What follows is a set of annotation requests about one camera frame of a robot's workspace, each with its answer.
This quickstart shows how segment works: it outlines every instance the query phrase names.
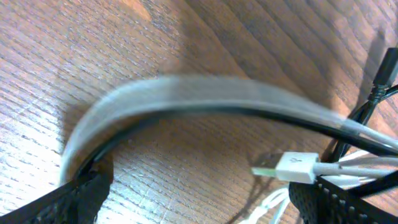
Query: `wooden surface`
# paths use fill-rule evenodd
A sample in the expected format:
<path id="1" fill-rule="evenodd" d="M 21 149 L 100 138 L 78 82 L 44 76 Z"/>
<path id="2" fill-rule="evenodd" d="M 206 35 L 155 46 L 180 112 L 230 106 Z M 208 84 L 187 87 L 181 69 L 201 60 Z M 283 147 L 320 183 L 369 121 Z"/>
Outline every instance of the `wooden surface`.
<path id="1" fill-rule="evenodd" d="M 347 115 L 398 41 L 397 12 L 393 0 L 1 1 L 0 214 L 57 187 L 74 125 L 128 80 L 234 75 Z M 370 126 L 396 137 L 397 104 L 383 102 Z M 235 116 L 160 121 L 114 153 L 98 223 L 235 222 L 283 184 L 254 179 L 250 164 L 276 151 L 323 152 L 328 141 Z M 398 215 L 394 197 L 371 201 Z M 282 223 L 297 217 L 290 205 Z"/>

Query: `brown wooden surface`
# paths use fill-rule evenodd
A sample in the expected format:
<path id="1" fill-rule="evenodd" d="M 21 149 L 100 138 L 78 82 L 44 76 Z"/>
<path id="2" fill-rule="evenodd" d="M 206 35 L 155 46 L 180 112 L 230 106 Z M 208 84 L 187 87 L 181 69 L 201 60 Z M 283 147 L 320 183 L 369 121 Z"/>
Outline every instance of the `brown wooden surface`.
<path id="1" fill-rule="evenodd" d="M 397 12 L 393 0 L 1 1 L 0 214 L 57 187 L 74 125 L 126 80 L 234 75 L 347 115 L 398 40 Z M 396 137 L 397 104 L 382 103 L 370 126 Z M 322 153 L 328 141 L 235 116 L 160 121 L 114 153 L 98 223 L 233 222 L 253 186 L 261 199 L 283 184 L 250 174 L 261 154 Z M 394 198 L 371 201 L 398 215 Z M 282 223 L 297 217 L 290 205 Z"/>

